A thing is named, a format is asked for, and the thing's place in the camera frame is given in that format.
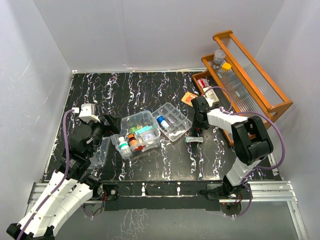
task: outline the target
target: white wall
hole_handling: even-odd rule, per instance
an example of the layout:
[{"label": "white wall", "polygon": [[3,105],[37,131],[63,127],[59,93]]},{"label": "white wall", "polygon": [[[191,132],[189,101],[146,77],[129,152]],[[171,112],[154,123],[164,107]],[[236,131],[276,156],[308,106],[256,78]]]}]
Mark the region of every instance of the white wall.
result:
[{"label": "white wall", "polygon": [[72,70],[203,68],[233,30],[255,55],[284,0],[34,0]]},{"label": "white wall", "polygon": [[0,239],[41,178],[71,70],[32,0],[0,0]]},{"label": "white wall", "polygon": [[320,2],[286,0],[256,56],[293,101],[276,122],[287,149],[280,173],[292,182],[311,240],[320,238],[319,39]]}]

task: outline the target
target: wooden frame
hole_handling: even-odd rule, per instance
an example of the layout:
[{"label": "wooden frame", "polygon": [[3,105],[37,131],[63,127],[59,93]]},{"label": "wooden frame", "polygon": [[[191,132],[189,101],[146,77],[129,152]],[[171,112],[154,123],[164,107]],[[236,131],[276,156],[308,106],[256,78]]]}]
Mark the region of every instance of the wooden frame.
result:
[{"label": "wooden frame", "polygon": [[[256,101],[258,106],[261,108],[263,113],[272,121],[275,122],[292,104],[293,102],[284,94],[284,92],[276,85],[276,83],[271,79],[271,77],[266,73],[266,71],[260,66],[260,64],[254,59],[254,57],[249,53],[249,51],[242,45],[242,43],[236,38],[231,30],[218,32],[213,35],[213,40],[220,46],[220,48],[225,52],[225,60],[231,65],[232,70],[237,75],[239,80],[242,82],[243,86],[247,89],[253,99]],[[254,67],[259,71],[267,83],[272,87],[272,89],[277,93],[280,99],[283,101],[277,105],[271,105],[263,93],[259,90],[256,84],[252,81],[246,71],[238,63],[236,58],[228,50],[227,46],[223,43],[222,39],[229,38],[234,41],[234,43],[239,47],[239,49],[244,53],[244,55],[249,59],[249,61],[254,65]],[[210,61],[214,59],[214,54],[205,55],[201,58],[202,62],[206,66],[207,70],[201,73],[194,74],[192,76],[193,81],[196,86],[203,94],[203,90],[198,84],[198,79],[212,76],[214,81],[218,86],[224,88],[223,83],[217,76],[215,70],[211,67]],[[225,97],[230,101],[229,96],[223,91]],[[232,101],[232,107],[236,112],[240,112],[239,107]],[[271,125],[265,121],[265,127],[268,129]],[[228,134],[225,134],[229,144],[232,146],[233,141],[230,139]]]}]

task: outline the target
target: marble tabletop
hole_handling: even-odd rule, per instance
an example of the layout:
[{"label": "marble tabletop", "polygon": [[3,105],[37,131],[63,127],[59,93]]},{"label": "marble tabletop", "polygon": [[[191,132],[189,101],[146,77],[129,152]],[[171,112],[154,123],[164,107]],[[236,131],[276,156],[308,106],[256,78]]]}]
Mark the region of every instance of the marble tabletop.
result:
[{"label": "marble tabletop", "polygon": [[[122,72],[122,73],[79,73],[73,75],[70,92],[64,111],[94,103],[96,115],[109,113],[127,117],[144,110],[157,110],[165,103],[177,107],[191,121],[194,110],[181,102],[186,92],[199,94],[193,83],[194,72]],[[220,90],[216,91],[220,104],[229,102]],[[68,132],[79,126],[80,120],[70,115],[67,119]],[[185,143],[186,136],[202,136],[203,143]],[[49,157],[43,182],[50,180],[59,167],[64,151],[62,126],[59,127],[53,151]],[[236,155],[234,149],[218,127],[208,130],[189,130],[180,139],[170,142],[164,135],[160,147],[123,160],[110,142],[106,162],[93,172],[104,181],[209,181],[222,180],[230,170]],[[262,166],[270,166],[262,161]],[[253,180],[274,180],[272,171],[256,170]]]}]

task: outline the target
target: yellow block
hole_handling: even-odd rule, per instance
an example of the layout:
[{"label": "yellow block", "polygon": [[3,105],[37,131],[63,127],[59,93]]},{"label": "yellow block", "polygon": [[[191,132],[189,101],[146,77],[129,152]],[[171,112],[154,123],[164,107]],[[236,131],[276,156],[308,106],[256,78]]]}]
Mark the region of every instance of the yellow block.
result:
[{"label": "yellow block", "polygon": [[227,62],[225,62],[222,66],[221,69],[224,71],[229,71],[231,69],[231,65]]}]

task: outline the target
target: wooden rack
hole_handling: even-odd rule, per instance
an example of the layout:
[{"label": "wooden rack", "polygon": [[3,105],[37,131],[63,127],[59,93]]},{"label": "wooden rack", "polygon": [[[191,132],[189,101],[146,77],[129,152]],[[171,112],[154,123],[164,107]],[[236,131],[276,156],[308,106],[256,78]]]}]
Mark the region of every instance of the wooden rack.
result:
[{"label": "wooden rack", "polygon": [[[214,69],[214,54],[201,58],[207,70],[192,76],[193,81],[203,94],[198,79],[212,76],[218,86],[225,88],[232,97],[232,107],[236,112],[259,112],[275,122],[293,102],[276,85],[266,71],[236,38],[231,30],[218,32],[213,40],[225,52],[225,60],[231,65],[229,71]],[[271,125],[265,121],[268,129]],[[232,135],[225,131],[229,144],[232,146]]]}]

